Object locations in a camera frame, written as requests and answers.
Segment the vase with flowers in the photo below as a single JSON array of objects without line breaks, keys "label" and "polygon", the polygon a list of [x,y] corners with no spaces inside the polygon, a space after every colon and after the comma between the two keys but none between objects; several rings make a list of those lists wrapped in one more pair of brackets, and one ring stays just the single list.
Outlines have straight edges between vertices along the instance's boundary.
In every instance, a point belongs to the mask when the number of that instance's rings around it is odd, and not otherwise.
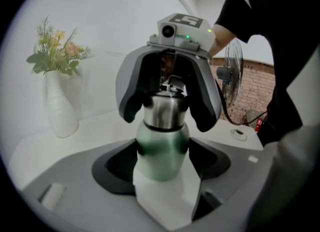
[{"label": "vase with flowers", "polygon": [[80,76],[77,69],[79,61],[94,55],[90,48],[73,42],[77,28],[64,43],[65,31],[54,31],[48,22],[48,17],[43,19],[36,29],[37,43],[33,54],[26,59],[26,62],[33,64],[34,73],[45,75],[49,124],[58,137],[65,138],[77,130],[79,122],[61,88],[61,74]]}]

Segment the black sleeve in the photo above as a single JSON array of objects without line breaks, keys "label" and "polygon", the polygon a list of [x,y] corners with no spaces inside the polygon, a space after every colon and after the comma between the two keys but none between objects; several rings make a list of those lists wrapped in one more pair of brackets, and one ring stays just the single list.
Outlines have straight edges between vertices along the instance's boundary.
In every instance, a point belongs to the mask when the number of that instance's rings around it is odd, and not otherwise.
[{"label": "black sleeve", "polygon": [[245,0],[225,0],[215,24],[230,30],[245,43],[252,35],[259,34],[257,16]]}]

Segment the green bottle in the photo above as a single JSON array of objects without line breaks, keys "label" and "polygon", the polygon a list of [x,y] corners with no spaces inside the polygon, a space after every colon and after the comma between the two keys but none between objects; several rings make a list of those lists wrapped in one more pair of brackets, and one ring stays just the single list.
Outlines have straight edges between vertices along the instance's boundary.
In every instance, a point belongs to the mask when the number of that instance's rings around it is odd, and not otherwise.
[{"label": "green bottle", "polygon": [[143,106],[144,119],[136,135],[138,169],[154,181],[172,180],[182,167],[190,139],[186,97],[180,91],[159,91],[146,97]]}]

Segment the person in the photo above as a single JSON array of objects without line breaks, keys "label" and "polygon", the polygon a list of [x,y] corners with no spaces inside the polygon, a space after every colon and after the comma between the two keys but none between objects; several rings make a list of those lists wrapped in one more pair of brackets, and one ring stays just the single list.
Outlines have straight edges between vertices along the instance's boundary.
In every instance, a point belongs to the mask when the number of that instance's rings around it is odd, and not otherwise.
[{"label": "person", "polygon": [[287,87],[319,43],[315,1],[225,0],[212,28],[216,37],[209,52],[212,57],[235,37],[247,43],[252,35],[262,35],[270,44],[275,88],[267,106],[267,119],[257,134],[263,146],[302,126]]}]

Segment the white vase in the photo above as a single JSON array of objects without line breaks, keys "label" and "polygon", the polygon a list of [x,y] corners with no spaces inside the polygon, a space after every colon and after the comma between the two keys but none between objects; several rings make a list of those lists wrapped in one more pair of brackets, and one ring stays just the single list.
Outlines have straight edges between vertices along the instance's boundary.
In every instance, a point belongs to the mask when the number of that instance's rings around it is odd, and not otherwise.
[{"label": "white vase", "polygon": [[61,84],[61,72],[49,71],[45,73],[46,105],[48,119],[52,130],[59,138],[73,134],[79,126],[75,112],[65,96]]}]

